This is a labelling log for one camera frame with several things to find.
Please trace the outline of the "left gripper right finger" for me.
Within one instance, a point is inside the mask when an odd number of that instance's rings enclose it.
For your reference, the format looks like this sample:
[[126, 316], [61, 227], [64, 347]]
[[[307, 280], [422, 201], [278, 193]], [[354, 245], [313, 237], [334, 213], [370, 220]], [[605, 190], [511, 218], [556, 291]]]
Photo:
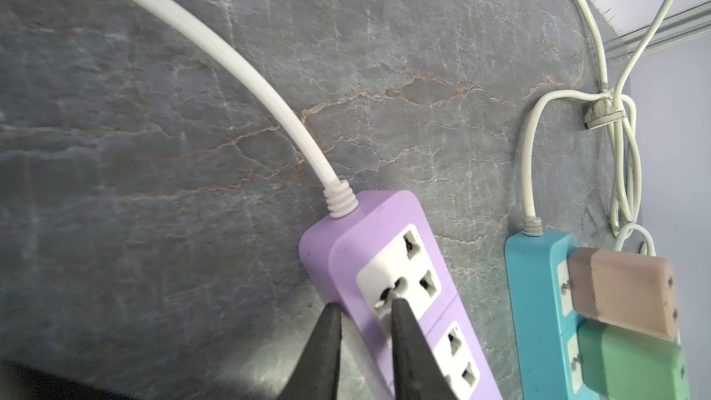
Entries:
[[393, 301], [391, 335], [396, 399], [457, 398], [404, 298]]

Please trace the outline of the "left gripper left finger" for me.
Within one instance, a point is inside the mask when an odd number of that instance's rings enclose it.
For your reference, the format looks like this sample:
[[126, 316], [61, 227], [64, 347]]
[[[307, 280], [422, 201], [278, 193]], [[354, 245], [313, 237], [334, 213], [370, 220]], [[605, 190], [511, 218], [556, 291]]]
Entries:
[[278, 399], [336, 399], [340, 380], [342, 309], [327, 304]]

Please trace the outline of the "purple power strip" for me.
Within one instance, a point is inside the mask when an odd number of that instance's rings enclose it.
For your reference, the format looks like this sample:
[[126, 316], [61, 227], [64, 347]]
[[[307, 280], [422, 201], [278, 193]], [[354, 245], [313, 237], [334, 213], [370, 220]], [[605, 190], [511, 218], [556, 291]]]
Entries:
[[348, 316], [344, 339], [374, 397], [395, 397], [390, 314], [404, 298], [454, 395], [501, 398], [418, 198], [364, 191], [357, 199], [353, 213], [309, 228], [299, 255], [321, 299]]

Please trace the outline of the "teal power strip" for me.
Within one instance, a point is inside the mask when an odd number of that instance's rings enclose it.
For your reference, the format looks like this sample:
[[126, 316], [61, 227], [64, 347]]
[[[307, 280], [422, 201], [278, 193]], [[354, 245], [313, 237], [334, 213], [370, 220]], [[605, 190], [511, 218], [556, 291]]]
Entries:
[[598, 399], [583, 382], [568, 257], [572, 233], [518, 233], [505, 242], [505, 264], [525, 399]]

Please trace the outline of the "green plug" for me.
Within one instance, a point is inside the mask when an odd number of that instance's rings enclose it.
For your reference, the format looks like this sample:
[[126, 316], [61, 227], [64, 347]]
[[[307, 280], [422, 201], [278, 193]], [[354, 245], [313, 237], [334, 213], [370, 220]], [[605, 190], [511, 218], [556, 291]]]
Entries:
[[607, 399], [689, 399], [682, 347], [668, 341], [585, 320], [578, 331], [585, 385]]

